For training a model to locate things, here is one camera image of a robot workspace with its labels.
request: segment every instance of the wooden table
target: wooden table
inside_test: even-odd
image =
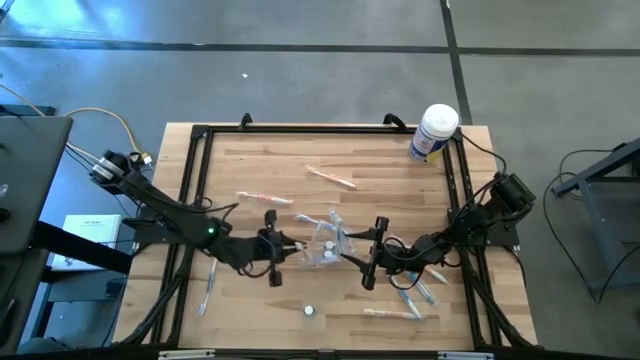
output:
[[[192,125],[167,124],[160,149],[154,184],[173,198],[178,197]],[[487,127],[466,126],[463,131],[480,146],[492,147]],[[443,229],[450,204],[442,159],[433,164],[414,162],[408,156],[409,142],[410,136],[386,134],[216,134],[205,195],[213,199],[216,206],[240,201],[240,206],[228,218],[236,236],[254,236],[264,225],[264,212],[276,208],[278,229],[290,237],[310,240],[314,227],[295,220],[294,216],[302,213],[328,219],[329,209],[335,208],[345,224],[355,231],[374,226],[378,215],[386,216],[390,219],[388,234],[411,243],[421,234]],[[465,150],[473,187],[477,189],[493,176],[495,161],[468,143]],[[454,170],[459,174],[456,156],[453,149]],[[305,164],[351,179],[358,189],[349,190],[310,175],[305,171]],[[196,162],[194,178],[199,173],[198,167]],[[190,201],[194,188],[192,185]],[[236,191],[278,195],[293,199],[294,204],[273,206],[239,200]],[[459,198],[464,202],[462,193]],[[367,245],[358,244],[363,256]],[[115,340],[131,333],[156,299],[166,252],[167,246],[153,245],[135,258]],[[501,248],[489,248],[486,255],[496,301],[525,338],[535,343],[517,262]],[[455,251],[448,259],[457,262]],[[281,266],[284,284],[277,288],[269,287],[266,276],[252,280],[220,265],[208,310],[203,318],[197,319],[196,308],[204,296],[211,262],[212,259],[201,253],[194,258],[181,348],[472,348],[459,269],[436,268],[450,280],[450,285],[438,282],[429,274],[423,276],[438,298],[437,306],[426,303],[417,289],[410,290],[412,299],[427,316],[426,321],[418,322],[362,314],[364,308],[408,311],[382,270],[377,274],[375,290],[367,291],[360,285],[357,267],[348,262],[319,270],[300,270],[296,259],[290,257]],[[397,278],[408,282],[403,275]],[[170,329],[173,301],[165,317],[164,336]],[[305,316],[302,312],[305,305],[314,306],[317,314]],[[483,334],[489,339],[484,306],[479,305],[478,311]]]

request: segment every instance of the plastic container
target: plastic container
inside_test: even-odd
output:
[[[409,146],[409,156],[419,162],[432,162],[447,144],[460,122],[458,113],[448,105],[429,106],[422,116]]]

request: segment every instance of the gray concrete floor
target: gray concrete floor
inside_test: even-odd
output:
[[[632,0],[451,0],[450,6],[461,46],[640,47],[640,6]],[[16,0],[0,36],[446,46],[436,0]],[[611,148],[640,134],[640,57],[463,56],[461,63],[473,123],[490,126],[510,170],[539,198],[565,153]],[[458,106],[449,56],[441,54],[0,48],[0,73],[3,83],[61,112],[100,106],[120,113],[154,154],[170,121],[239,121],[251,112],[256,121],[377,123],[394,112],[415,123],[430,104]],[[0,94],[0,102],[16,101]],[[78,116],[72,139],[93,153],[129,150],[119,125],[100,115]],[[568,168],[596,159],[577,156]],[[518,227],[540,343],[639,357],[634,311],[640,286],[612,290],[602,304],[592,304],[551,237],[540,204]],[[583,206],[550,199],[549,207],[578,264],[590,276],[602,276]],[[120,211],[65,158],[42,217],[61,225],[66,214]],[[78,306],[56,308],[47,334],[75,346],[98,345],[109,309],[84,304],[83,313]],[[74,320],[65,321],[69,316]],[[87,329],[96,334],[78,335],[91,333]]]

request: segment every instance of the yellow cable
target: yellow cable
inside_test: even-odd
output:
[[[0,86],[7,90],[8,92],[12,93],[13,95],[15,95],[15,97],[17,97],[18,99],[22,100],[25,104],[29,105],[29,107],[31,107],[33,109],[33,111],[35,111],[36,113],[38,113],[40,116],[46,116],[42,111],[40,111],[40,109],[38,109],[35,105],[33,105],[32,103],[29,102],[29,100],[23,98],[22,96],[18,95],[17,92],[9,89],[8,87],[0,84]]]
[[[88,152],[84,151],[83,149],[81,149],[81,148],[79,148],[79,147],[77,147],[77,146],[73,145],[70,141],[67,141],[67,146],[68,146],[68,147],[70,147],[70,148],[72,148],[73,150],[75,150],[75,151],[77,151],[77,152],[81,153],[81,154],[84,154],[84,155],[86,155],[86,156],[88,156],[88,157],[92,158],[92,159],[93,159],[93,160],[95,160],[96,162],[100,162],[100,159],[98,159],[97,157],[93,156],[92,154],[90,154],[90,153],[88,153]]]
[[[101,109],[101,108],[95,108],[95,107],[89,107],[89,108],[79,108],[79,109],[75,109],[72,111],[69,111],[68,113],[64,114],[64,116],[71,116],[73,114],[77,114],[79,112],[86,112],[86,111],[98,111],[101,113],[105,113],[107,115],[111,115],[114,118],[120,120],[120,123],[122,123],[122,126],[124,126],[124,129],[127,131],[127,135],[129,135],[129,141],[131,142],[131,146],[133,147],[133,150],[135,150],[136,152],[140,153],[140,154],[144,154],[146,155],[146,153],[143,153],[140,148],[138,147],[138,144],[136,144],[136,141],[133,138],[133,133],[131,132],[131,129],[129,128],[129,124],[127,124],[127,121],[125,119],[123,119],[120,115],[109,111],[109,110],[105,110],[105,109]]]
[[[33,105],[29,100],[25,99],[24,97],[20,96],[18,93],[16,93],[15,91],[11,90],[10,88],[8,88],[7,86],[0,84],[0,87],[2,87],[3,89],[7,90],[8,92],[10,92],[11,94],[13,94],[15,97],[17,97],[18,99],[22,100],[25,104],[27,104],[29,107],[31,107],[33,109],[33,111],[35,111],[37,114],[39,114],[40,116],[44,116],[46,117],[46,115],[40,111],[40,109],[38,109],[35,105]],[[131,146],[133,146],[133,149],[142,154],[142,157],[146,157],[149,156],[149,154],[147,153],[143,153],[142,151],[140,151],[140,148],[138,147],[138,145],[136,144],[135,140],[133,139],[133,133],[131,132],[131,129],[129,128],[129,124],[127,124],[127,121],[125,119],[123,119],[120,115],[111,112],[109,110],[105,110],[105,109],[101,109],[101,108],[80,108],[80,109],[75,109],[72,111],[69,111],[68,113],[66,113],[64,116],[71,116],[73,114],[79,113],[79,112],[84,112],[84,111],[98,111],[98,112],[102,112],[105,113],[107,115],[111,115],[113,117],[115,117],[116,119],[120,120],[120,122],[122,123],[122,126],[124,126],[124,129],[127,131],[127,134],[129,135],[129,141],[131,142]],[[69,146],[70,148],[72,148],[73,150],[84,154],[88,157],[90,157],[91,159],[95,160],[96,162],[99,162],[100,160],[92,155],[91,153],[89,153],[88,151],[82,149],[79,146],[76,146],[74,144],[72,144],[70,141],[67,141],[67,146]]]

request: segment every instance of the white lid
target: white lid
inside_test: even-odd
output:
[[[431,135],[448,138],[456,131],[460,117],[449,105],[433,104],[422,116],[422,126]]]

